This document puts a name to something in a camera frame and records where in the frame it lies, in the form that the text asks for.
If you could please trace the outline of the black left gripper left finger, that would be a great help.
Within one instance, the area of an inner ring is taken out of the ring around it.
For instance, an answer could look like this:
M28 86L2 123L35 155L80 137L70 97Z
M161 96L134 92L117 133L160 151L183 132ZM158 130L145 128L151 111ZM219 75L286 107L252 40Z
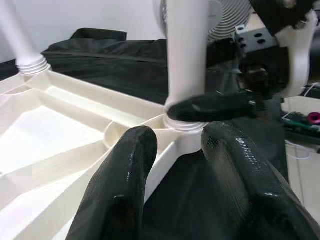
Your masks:
M92 176L66 240L142 240L146 182L157 152L150 127L127 130Z

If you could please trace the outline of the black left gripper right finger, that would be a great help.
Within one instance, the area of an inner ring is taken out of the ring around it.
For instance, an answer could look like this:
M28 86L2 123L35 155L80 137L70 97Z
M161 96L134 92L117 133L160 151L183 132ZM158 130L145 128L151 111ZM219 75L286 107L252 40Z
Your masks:
M213 122L201 145L232 240L318 240L317 222L247 135Z

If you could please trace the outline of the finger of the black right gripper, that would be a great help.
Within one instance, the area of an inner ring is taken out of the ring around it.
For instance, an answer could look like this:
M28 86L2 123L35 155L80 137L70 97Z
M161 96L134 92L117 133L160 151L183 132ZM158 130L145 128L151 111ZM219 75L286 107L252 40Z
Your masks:
M255 101L248 93L201 95L170 106L167 115L180 122L216 122L255 118Z
M238 44L233 38L225 38L209 43L206 48L206 68L213 68L227 62L240 65Z

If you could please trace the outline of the white plastic table leg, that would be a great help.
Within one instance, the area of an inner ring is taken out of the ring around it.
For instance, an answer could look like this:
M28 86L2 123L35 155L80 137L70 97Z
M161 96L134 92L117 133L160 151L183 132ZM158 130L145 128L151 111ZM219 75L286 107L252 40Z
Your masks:
M46 58L36 50L13 0L0 0L0 30L13 54L19 72L34 76L51 68Z
M167 111L205 92L209 5L209 0L166 1Z

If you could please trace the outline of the white plastic table top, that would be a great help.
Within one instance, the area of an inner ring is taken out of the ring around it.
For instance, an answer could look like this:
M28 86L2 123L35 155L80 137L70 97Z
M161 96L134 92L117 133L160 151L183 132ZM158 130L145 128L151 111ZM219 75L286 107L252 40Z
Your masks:
M148 200L179 157L201 149L202 123L50 70L0 81L0 240L65 240L92 176L137 126L158 142Z

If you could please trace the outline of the white floor fan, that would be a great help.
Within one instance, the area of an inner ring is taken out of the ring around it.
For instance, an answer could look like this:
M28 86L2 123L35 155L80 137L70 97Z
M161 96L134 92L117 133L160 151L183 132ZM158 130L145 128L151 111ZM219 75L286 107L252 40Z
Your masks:
M231 38L236 27L247 25L252 12L249 0L152 0L152 6L168 41L190 45Z

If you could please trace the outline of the green flat object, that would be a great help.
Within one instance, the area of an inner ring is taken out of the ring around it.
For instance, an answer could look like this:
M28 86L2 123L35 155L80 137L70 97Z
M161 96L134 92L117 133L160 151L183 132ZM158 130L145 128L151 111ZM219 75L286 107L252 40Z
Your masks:
M303 124L303 123L299 123L299 122L293 121L291 119L288 119L287 116L288 116L288 114L283 116L281 119L284 121L284 123L286 123L286 124L288 124L290 126L293 126L293 127L296 127L296 128L301 128L301 129L308 130L308 131L311 131L311 132L320 132L320 126L317 126L317 125L306 125L306 124Z

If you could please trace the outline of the magenta round spool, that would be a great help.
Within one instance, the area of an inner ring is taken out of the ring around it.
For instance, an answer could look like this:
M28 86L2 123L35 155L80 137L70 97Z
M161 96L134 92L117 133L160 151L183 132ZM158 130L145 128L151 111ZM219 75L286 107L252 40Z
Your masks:
M308 114L307 120L312 125L320 125L320 113L311 112L310 114Z

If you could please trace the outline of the black table cloth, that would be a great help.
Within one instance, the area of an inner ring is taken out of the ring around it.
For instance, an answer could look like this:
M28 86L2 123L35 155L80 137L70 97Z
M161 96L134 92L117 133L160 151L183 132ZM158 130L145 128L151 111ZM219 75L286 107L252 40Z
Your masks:
M125 40L100 30L78 30L51 45L44 55L49 70L165 108L168 95L167 43ZM0 63L0 82L13 68ZM201 151L180 156L148 200L144 200L145 240L230 240L220 222L214 178Z

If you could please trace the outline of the black metal furniture frame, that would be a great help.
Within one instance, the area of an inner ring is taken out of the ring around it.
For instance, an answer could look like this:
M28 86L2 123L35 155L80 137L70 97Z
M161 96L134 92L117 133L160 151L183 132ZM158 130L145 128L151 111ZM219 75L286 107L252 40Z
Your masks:
M312 126L307 120L307 116L300 112L281 112L281 118L285 115L288 115L286 118L293 120L298 123L302 123L308 126ZM313 132L309 130L305 130L299 127L294 127L289 124L284 123L283 120L283 128L285 131L285 136L294 142L303 143L310 146L316 147L316 153L320 154L320 132Z

